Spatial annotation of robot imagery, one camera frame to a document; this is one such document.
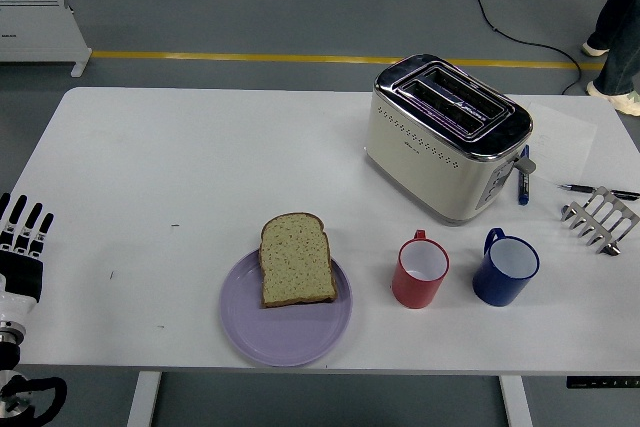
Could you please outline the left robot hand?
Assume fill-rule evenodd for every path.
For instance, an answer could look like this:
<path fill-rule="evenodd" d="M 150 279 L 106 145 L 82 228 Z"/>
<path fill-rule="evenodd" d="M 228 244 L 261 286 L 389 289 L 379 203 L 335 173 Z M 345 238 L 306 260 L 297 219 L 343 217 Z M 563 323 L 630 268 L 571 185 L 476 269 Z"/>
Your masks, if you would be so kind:
<path fill-rule="evenodd" d="M 23 328 L 28 313 L 40 301 L 44 265 L 41 255 L 54 221 L 36 202 L 25 212 L 28 197 L 1 196 L 1 326 Z"/>

